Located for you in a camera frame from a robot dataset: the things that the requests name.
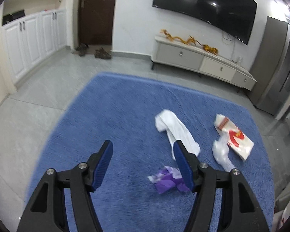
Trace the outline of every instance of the gray refrigerator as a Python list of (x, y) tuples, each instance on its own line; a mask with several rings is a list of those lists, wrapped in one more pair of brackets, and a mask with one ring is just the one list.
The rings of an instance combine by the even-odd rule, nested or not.
[(248, 97), (275, 116), (290, 94), (290, 24), (268, 17), (250, 73), (257, 82)]

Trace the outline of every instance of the gray tile floor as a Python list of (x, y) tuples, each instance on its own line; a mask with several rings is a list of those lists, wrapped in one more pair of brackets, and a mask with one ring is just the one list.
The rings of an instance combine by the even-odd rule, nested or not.
[(111, 71), (166, 81), (225, 98), (246, 107), (263, 137), (277, 196), (290, 181), (289, 126), (257, 110), (238, 88), (225, 82), (149, 60), (79, 57), (64, 50), (10, 95), (0, 107), (0, 219), (16, 231), (26, 188), (43, 145), (73, 98), (98, 72)]

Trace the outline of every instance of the purple crumpled paper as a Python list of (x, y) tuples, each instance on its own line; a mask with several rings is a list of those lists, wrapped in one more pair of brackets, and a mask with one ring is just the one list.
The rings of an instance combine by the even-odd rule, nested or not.
[(190, 189), (186, 187), (182, 174), (173, 167), (165, 166), (156, 175), (147, 176), (147, 178), (156, 185), (158, 193), (162, 194), (167, 190), (177, 187), (181, 192), (188, 192)]

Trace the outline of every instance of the golden dragon figurine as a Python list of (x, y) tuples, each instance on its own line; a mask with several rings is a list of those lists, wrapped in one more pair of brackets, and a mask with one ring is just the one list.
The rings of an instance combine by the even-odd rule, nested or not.
[(210, 47), (207, 44), (201, 44), (198, 40), (196, 40), (194, 37), (189, 36), (189, 38), (187, 39), (187, 41), (183, 40), (181, 37), (179, 36), (172, 36), (167, 30), (162, 29), (160, 31), (160, 33), (163, 33), (166, 35), (166, 38), (169, 39), (171, 42), (174, 41), (174, 39), (178, 39), (180, 40), (183, 44), (185, 45), (189, 45), (190, 43), (194, 44), (195, 46), (197, 46), (196, 43), (198, 43), (199, 45), (201, 45), (203, 47), (203, 50), (205, 50), (206, 52), (212, 53), (214, 55), (218, 55), (219, 51), (217, 48), (214, 47)]

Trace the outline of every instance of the pair of shoes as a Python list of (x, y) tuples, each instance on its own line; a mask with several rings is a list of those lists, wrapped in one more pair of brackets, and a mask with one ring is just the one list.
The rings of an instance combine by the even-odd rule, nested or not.
[(75, 50), (79, 51), (79, 56), (84, 56), (87, 53), (86, 49), (88, 49), (88, 45), (82, 43)]
[(102, 47), (100, 49), (97, 49), (95, 52), (96, 58), (102, 58), (102, 59), (111, 59), (112, 56), (108, 54)]

